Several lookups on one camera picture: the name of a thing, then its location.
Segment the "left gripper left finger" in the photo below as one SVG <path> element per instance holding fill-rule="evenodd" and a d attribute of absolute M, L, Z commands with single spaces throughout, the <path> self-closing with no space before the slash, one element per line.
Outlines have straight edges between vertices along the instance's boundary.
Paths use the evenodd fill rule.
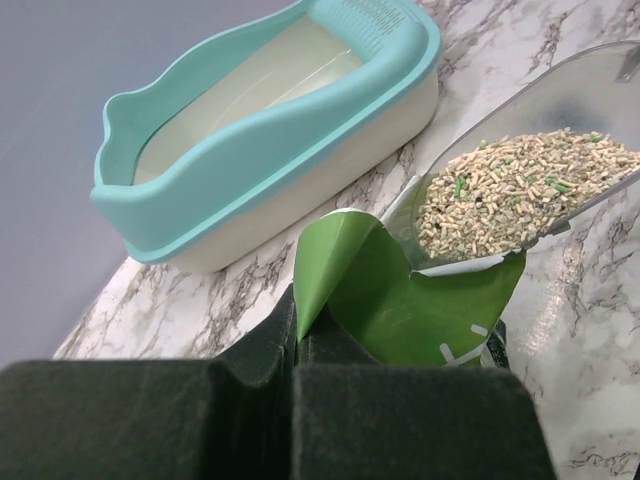
<path fill-rule="evenodd" d="M 5 479 L 285 479 L 291 290 L 206 359 L 51 360 L 1 374 Z"/>

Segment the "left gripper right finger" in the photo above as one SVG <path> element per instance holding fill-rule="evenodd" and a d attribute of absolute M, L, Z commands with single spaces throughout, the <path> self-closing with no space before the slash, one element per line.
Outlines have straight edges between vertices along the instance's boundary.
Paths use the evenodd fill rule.
<path fill-rule="evenodd" d="M 294 479 L 552 479 L 509 370 L 377 363 L 323 308 L 297 345 Z"/>

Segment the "green litter bag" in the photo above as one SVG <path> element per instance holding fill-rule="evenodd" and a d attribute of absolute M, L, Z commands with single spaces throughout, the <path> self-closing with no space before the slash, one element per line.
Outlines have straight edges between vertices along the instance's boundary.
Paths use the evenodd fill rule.
<path fill-rule="evenodd" d="M 524 272 L 525 252 L 491 266 L 427 276 L 375 216 L 329 213 L 301 233 L 294 262 L 297 338 L 323 308 L 375 360 L 478 366 Z"/>

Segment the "teal white litter box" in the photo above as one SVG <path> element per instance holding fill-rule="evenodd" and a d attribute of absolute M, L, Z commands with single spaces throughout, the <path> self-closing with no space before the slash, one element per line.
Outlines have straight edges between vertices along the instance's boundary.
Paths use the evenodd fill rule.
<path fill-rule="evenodd" d="M 432 119 L 441 32 L 411 1 L 298 1 L 103 109 L 91 200 L 144 264 L 221 270 Z"/>

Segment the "clear plastic scoop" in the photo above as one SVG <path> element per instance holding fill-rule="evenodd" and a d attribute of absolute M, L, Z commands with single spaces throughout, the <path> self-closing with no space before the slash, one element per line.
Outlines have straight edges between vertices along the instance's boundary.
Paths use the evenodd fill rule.
<path fill-rule="evenodd" d="M 412 179 L 385 225 L 417 270 L 493 264 L 639 180 L 639 45 L 562 61 Z"/>

